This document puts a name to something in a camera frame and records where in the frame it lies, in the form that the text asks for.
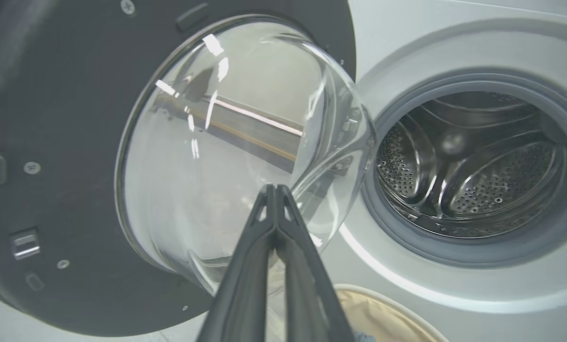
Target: transparent glass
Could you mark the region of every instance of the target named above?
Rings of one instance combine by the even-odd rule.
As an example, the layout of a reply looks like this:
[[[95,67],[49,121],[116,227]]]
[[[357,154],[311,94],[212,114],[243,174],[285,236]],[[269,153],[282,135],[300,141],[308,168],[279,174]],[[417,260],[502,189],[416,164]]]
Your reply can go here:
[[[119,216],[149,262],[214,292],[264,184],[292,188],[323,249],[374,149],[342,67],[291,26],[237,18],[184,43],[140,95],[119,150]]]

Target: white floor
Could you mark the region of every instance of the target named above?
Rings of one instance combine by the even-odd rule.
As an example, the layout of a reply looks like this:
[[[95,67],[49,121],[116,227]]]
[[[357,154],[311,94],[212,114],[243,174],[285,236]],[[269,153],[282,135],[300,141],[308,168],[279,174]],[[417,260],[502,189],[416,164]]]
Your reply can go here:
[[[70,333],[35,320],[0,301],[0,342],[192,342],[205,314],[163,331],[130,337],[105,338]]]

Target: white washing machine body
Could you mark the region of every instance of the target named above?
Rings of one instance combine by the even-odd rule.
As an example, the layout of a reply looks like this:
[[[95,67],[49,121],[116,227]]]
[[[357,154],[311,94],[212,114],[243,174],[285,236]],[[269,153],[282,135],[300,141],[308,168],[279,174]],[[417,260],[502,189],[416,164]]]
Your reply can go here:
[[[450,72],[517,71],[567,94],[567,0],[351,0],[350,8],[357,83],[377,131],[379,120],[386,132],[399,119],[383,117],[396,100]],[[453,342],[567,341],[567,238],[509,264],[436,262],[386,233],[367,201],[357,199],[323,252],[333,283],[388,296]]]

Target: stainless steel drum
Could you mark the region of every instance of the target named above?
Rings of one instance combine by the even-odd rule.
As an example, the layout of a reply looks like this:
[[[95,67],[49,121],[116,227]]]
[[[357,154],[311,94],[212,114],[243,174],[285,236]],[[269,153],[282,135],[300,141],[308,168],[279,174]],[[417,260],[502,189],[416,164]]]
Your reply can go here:
[[[467,92],[432,100],[391,128],[377,155],[381,188],[406,219],[453,238],[522,227],[554,199],[567,148],[535,106]]]

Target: beige fabric liner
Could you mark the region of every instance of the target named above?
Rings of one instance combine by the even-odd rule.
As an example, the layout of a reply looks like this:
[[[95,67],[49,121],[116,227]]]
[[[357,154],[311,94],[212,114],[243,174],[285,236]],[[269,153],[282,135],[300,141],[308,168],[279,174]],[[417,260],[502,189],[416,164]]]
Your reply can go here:
[[[405,314],[351,290],[336,290],[354,331],[375,337],[376,342],[439,342]]]

